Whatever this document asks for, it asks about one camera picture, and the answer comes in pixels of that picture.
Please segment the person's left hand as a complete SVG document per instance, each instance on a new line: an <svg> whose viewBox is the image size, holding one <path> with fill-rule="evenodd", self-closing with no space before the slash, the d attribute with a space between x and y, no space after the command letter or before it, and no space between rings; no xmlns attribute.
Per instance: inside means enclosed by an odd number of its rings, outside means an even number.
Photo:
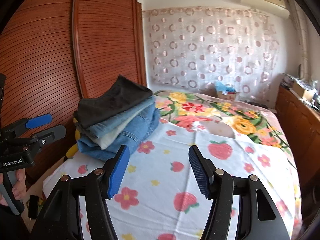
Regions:
<svg viewBox="0 0 320 240"><path fill-rule="evenodd" d="M1 178L1 181L0 183L2 184L3 183L3 174L0 173L0 178ZM16 183L14 184L14 186L12 187L12 192L14 194L14 197L16 200L23 200L23 198L25 197L26 195L26 192L27 192L27 187L25 185L25 169L20 169L20 170L16 170L15 171L15 175L16 175ZM4 197L1 195L1 205L4 205L4 206L8 206L8 203L7 201L4 199Z"/></svg>

